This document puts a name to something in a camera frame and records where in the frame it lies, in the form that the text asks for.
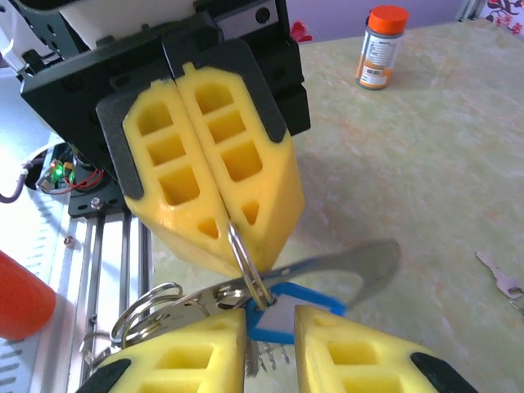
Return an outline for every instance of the rectangular hole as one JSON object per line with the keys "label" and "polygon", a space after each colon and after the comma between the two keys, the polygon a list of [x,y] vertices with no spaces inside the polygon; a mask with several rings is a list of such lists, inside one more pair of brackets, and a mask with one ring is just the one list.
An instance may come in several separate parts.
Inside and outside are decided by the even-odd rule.
{"label": "rectangular hole", "polygon": [[213,354],[214,346],[207,345],[187,345],[174,346],[169,348],[161,357],[156,368],[162,369],[202,369],[207,368]]}
{"label": "rectangular hole", "polygon": [[203,115],[233,103],[229,88],[217,83],[198,88],[195,91],[195,98]]}
{"label": "rectangular hole", "polygon": [[0,379],[0,386],[11,385],[16,382],[16,377],[9,377],[6,379]]}
{"label": "rectangular hole", "polygon": [[138,393],[197,393],[201,381],[151,381],[144,382]]}
{"label": "rectangular hole", "polygon": [[21,342],[24,342],[24,339],[22,340],[7,340],[4,341],[0,346],[13,346],[15,344],[20,344]]}
{"label": "rectangular hole", "polygon": [[165,201],[171,206],[182,205],[200,195],[197,179],[190,166],[174,170],[159,178]]}
{"label": "rectangular hole", "polygon": [[334,364],[377,364],[377,352],[367,342],[331,341],[327,350]]}
{"label": "rectangular hole", "polygon": [[167,105],[157,102],[142,109],[138,116],[138,130],[142,135],[154,133],[173,124]]}
{"label": "rectangular hole", "polygon": [[347,393],[404,393],[400,378],[396,375],[373,375],[372,377],[355,377],[342,382]]}
{"label": "rectangular hole", "polygon": [[246,126],[240,117],[240,112],[229,112],[216,120],[212,120],[207,125],[215,143],[220,143],[246,131]]}
{"label": "rectangular hole", "polygon": [[286,76],[286,69],[284,67],[278,67],[271,73],[272,80],[280,80]]}
{"label": "rectangular hole", "polygon": [[212,239],[219,238],[219,229],[216,227],[215,219],[205,219],[198,224],[198,230]]}
{"label": "rectangular hole", "polygon": [[182,139],[176,134],[161,139],[158,142],[148,144],[147,150],[149,151],[153,165],[161,165],[186,155]]}
{"label": "rectangular hole", "polygon": [[15,356],[20,356],[21,354],[22,354],[22,350],[13,350],[12,352],[7,352],[6,354],[1,354],[0,355],[0,360],[14,358]]}
{"label": "rectangular hole", "polygon": [[0,367],[0,374],[7,373],[8,371],[16,370],[19,367],[20,367],[20,363],[13,363],[13,364],[8,364],[7,366],[2,366]]}
{"label": "rectangular hole", "polygon": [[247,202],[242,205],[242,212],[246,216],[249,225],[255,225],[256,218],[259,215],[260,204],[257,201]]}
{"label": "rectangular hole", "polygon": [[222,154],[222,160],[233,182],[240,182],[262,170],[262,161],[252,141],[226,151]]}
{"label": "rectangular hole", "polygon": [[32,268],[36,268],[38,266],[40,266],[42,264],[42,262],[37,262],[36,264],[27,264],[26,266],[24,266],[26,269],[32,269]]}

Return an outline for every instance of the screw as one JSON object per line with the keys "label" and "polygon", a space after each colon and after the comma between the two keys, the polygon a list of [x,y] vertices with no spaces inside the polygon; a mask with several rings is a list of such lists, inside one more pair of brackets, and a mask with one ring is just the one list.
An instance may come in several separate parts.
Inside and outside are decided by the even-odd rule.
{"label": "screw", "polygon": [[91,209],[100,210],[104,206],[104,201],[99,197],[95,196],[91,200]]}
{"label": "screw", "polygon": [[74,243],[75,243],[75,240],[72,236],[68,236],[64,238],[64,244],[66,246],[73,246]]}
{"label": "screw", "polygon": [[70,93],[79,92],[84,88],[84,82],[82,82],[82,79],[75,76],[70,76],[69,78],[64,79],[62,83],[64,89]]}
{"label": "screw", "polygon": [[113,75],[118,75],[124,70],[124,65],[121,61],[113,61],[107,66],[107,69],[109,72],[111,72]]}
{"label": "screw", "polygon": [[259,22],[261,25],[266,23],[270,17],[271,11],[268,10],[266,7],[260,8],[255,14],[256,21]]}

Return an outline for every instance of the gray wire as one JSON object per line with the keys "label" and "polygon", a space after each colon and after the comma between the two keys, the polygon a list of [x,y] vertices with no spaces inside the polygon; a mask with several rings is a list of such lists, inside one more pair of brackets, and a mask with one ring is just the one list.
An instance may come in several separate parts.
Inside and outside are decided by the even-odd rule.
{"label": "gray wire", "polygon": [[42,163],[43,163],[43,158],[37,158],[35,160],[25,162],[22,165],[23,172],[18,177],[18,183],[16,183],[16,188],[15,188],[15,191],[13,192],[13,195],[4,196],[0,194],[0,203],[13,203],[14,201],[16,201],[20,197],[20,194],[22,193],[22,190],[24,189],[24,182],[25,182],[25,179],[27,178],[27,174],[25,171],[33,168],[35,165],[42,164]]}

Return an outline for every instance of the floral pattern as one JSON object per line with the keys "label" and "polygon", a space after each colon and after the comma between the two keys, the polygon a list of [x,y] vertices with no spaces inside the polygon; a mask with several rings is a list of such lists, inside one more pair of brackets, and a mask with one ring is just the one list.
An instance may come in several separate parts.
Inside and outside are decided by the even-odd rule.
{"label": "floral pattern", "polygon": [[498,27],[520,34],[524,23],[524,0],[488,0],[483,15]]}
{"label": "floral pattern", "polygon": [[298,43],[313,41],[313,36],[308,34],[308,28],[299,20],[291,27],[291,37]]}

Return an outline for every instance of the orange object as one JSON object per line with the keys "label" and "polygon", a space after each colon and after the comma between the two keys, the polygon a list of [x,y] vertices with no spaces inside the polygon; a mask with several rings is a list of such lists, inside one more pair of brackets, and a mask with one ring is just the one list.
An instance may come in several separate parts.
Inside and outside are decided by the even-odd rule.
{"label": "orange object", "polygon": [[379,34],[401,34],[408,23],[409,12],[397,6],[378,6],[371,10],[369,28]]}
{"label": "orange object", "polygon": [[408,11],[402,7],[379,6],[371,10],[355,76],[357,84],[380,90],[390,83],[408,18]]}
{"label": "orange object", "polygon": [[21,340],[35,334],[55,304],[48,285],[0,251],[0,337]]}

